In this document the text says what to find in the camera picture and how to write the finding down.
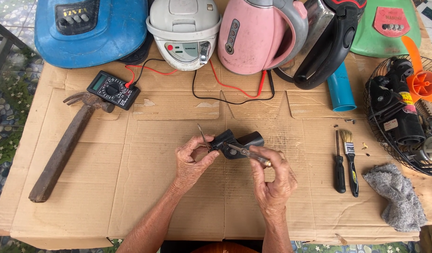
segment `kettle handle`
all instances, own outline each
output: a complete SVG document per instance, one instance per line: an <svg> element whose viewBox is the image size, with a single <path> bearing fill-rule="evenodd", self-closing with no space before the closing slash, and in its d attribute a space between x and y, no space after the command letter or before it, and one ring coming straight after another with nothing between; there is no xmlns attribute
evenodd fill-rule
<svg viewBox="0 0 432 253"><path fill-rule="evenodd" d="M346 7L346 18L335 15L328 27L298 67L293 83L300 89L313 89L334 73L347 57L358 27L358 9Z"/></svg>
<svg viewBox="0 0 432 253"><path fill-rule="evenodd" d="M275 57L264 66L264 69L272 69L289 62L302 49L308 35L307 11L302 2L298 0L273 0L273 7L286 20L292 30L293 42L290 43L283 54Z"/></svg>

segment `black kettle handle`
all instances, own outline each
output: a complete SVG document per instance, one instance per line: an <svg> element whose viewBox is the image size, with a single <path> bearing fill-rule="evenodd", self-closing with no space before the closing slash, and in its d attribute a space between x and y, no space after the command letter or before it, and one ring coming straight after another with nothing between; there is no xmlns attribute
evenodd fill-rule
<svg viewBox="0 0 432 253"><path fill-rule="evenodd" d="M327 80L347 56L357 26L358 9L346 7L344 19L335 15L297 69L293 83L300 89L314 89Z"/></svg>

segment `screwdriver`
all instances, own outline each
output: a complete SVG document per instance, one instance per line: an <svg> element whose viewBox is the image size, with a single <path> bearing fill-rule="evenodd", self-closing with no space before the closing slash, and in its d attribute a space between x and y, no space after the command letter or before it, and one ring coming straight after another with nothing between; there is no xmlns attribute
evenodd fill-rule
<svg viewBox="0 0 432 253"><path fill-rule="evenodd" d="M336 130L336 157L335 157L335 187L339 193L345 192L344 166L342 156L339 154L339 132Z"/></svg>
<svg viewBox="0 0 432 253"><path fill-rule="evenodd" d="M229 147L231 147L234 150L240 152L241 154L247 156L248 158L253 158L253 159L257 160L258 162L260 162L261 164L263 164L266 167L272 167L271 161L268 158L265 158L264 156L262 156L258 153L249 151L249 150L247 150L247 148L237 147L233 144L229 144Z"/></svg>

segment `stainless steel kettle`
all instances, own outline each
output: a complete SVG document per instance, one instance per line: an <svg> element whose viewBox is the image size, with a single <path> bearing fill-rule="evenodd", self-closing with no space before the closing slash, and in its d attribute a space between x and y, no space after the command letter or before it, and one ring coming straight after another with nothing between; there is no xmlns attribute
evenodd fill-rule
<svg viewBox="0 0 432 253"><path fill-rule="evenodd" d="M313 89L347 56L366 0L308 0L304 6L308 11L307 39L294 59L274 72L300 89Z"/></svg>

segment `brush bristles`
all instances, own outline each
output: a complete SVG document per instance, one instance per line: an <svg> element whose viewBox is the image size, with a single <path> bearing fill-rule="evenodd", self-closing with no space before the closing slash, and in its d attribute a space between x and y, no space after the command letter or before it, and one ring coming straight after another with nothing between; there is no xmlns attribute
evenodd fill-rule
<svg viewBox="0 0 432 253"><path fill-rule="evenodd" d="M339 130L339 135L341 135L341 138L344 142L354 141L354 135L349 130Z"/></svg>

